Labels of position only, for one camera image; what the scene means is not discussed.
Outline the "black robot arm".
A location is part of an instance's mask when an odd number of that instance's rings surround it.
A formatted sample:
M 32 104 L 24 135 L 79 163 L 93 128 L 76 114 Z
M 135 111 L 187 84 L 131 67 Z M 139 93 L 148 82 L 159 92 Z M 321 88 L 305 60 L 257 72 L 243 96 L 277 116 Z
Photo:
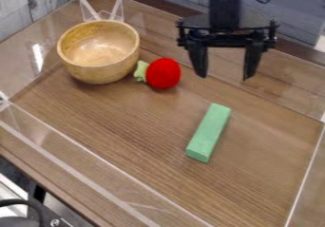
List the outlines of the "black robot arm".
M 270 0 L 257 1 L 265 4 Z M 242 47 L 242 80 L 246 80 L 257 73 L 262 54 L 275 47 L 279 24 L 274 18 L 243 6 L 242 0 L 208 2 L 207 13 L 176 22 L 178 46 L 186 49 L 195 74 L 202 78 L 208 73 L 208 48 Z

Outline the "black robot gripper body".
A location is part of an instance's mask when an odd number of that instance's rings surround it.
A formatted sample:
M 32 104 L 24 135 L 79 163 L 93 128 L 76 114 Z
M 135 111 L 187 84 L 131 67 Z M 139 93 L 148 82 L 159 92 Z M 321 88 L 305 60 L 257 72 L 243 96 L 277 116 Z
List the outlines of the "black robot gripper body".
M 180 19 L 176 23 L 178 46 L 250 47 L 266 51 L 275 46 L 278 22 L 242 0 L 208 0 L 208 12 Z

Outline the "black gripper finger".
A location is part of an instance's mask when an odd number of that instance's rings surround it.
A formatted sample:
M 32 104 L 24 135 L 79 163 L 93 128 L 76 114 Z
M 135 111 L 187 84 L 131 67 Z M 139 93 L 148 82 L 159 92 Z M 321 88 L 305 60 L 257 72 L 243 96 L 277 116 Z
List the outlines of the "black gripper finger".
M 195 74 L 206 78 L 208 70 L 207 48 L 202 43 L 188 40 L 187 53 Z
M 263 53 L 263 42 L 253 40 L 245 48 L 243 80 L 255 75 Z

